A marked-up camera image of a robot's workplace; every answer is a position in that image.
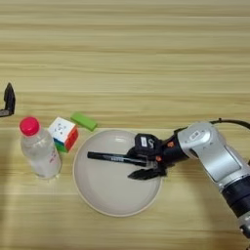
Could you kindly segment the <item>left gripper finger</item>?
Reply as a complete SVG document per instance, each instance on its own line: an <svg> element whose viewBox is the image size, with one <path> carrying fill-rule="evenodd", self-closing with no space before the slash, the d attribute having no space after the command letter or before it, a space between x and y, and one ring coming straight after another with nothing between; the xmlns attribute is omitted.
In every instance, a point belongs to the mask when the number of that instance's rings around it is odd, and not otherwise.
<svg viewBox="0 0 250 250"><path fill-rule="evenodd" d="M16 95L11 83L9 83L4 92L5 107L0 109L0 117L11 116L15 113Z"/></svg>

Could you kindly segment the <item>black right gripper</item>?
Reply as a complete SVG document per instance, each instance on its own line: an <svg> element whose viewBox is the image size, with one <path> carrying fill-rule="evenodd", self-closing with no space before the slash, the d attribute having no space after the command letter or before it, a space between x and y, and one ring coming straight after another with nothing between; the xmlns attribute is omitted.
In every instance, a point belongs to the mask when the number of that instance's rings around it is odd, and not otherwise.
<svg viewBox="0 0 250 250"><path fill-rule="evenodd" d="M140 169L129 175L133 180L150 180L157 177L165 177L167 169L177 162L188 159L183 152L177 134L169 139L157 140L155 149L138 149L132 147L126 154L128 162L138 166L153 166L149 169Z"/></svg>

